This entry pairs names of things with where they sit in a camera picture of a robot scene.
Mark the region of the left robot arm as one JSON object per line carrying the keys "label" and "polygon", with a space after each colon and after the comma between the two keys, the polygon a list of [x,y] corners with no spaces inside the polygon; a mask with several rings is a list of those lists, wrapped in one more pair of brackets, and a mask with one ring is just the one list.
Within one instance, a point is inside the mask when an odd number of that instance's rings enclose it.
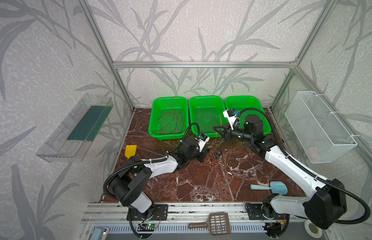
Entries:
{"label": "left robot arm", "polygon": [[155,204],[143,192],[147,182],[185,169],[193,160],[203,163],[210,151],[207,147],[209,140],[210,137],[201,133],[199,125],[192,123],[180,144],[165,156],[149,160],[142,160],[138,155],[128,158],[119,170],[107,177],[103,184],[104,194],[130,210],[137,210],[144,217],[153,215]]}

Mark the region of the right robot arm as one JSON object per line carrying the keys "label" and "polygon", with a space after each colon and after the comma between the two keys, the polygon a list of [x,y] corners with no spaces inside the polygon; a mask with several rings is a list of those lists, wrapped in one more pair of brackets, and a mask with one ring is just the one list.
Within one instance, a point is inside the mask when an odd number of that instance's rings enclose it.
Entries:
{"label": "right robot arm", "polygon": [[[365,222],[371,216],[368,204],[357,195],[345,190],[337,179],[328,180],[311,170],[288,154],[277,137],[265,136],[264,123],[259,115],[248,115],[243,128],[240,128],[240,117],[247,110],[225,110],[227,124],[215,126],[214,130],[230,142],[237,139],[248,143],[249,148],[268,163],[280,169],[293,180],[304,192],[305,197],[289,197],[272,194],[263,202],[268,211],[277,214],[294,215],[310,220],[316,227],[326,230],[332,224],[355,225]],[[346,198],[356,200],[364,208],[361,217],[352,220],[340,220],[347,212]]]}

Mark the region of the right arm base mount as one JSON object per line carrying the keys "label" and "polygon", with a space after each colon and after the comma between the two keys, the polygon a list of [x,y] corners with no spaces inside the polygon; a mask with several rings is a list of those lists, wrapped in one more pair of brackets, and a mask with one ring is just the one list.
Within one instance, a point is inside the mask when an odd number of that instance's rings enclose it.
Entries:
{"label": "right arm base mount", "polygon": [[271,206],[262,203],[245,203],[245,210],[249,220],[282,222],[284,214],[277,214]]}

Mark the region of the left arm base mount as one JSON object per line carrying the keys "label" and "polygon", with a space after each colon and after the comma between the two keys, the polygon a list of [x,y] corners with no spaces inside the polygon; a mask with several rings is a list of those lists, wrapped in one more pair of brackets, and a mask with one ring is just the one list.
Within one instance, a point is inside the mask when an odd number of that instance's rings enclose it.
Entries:
{"label": "left arm base mount", "polygon": [[167,204],[152,204],[147,211],[141,213],[136,208],[129,208],[127,220],[131,221],[165,221],[167,220],[168,205]]}

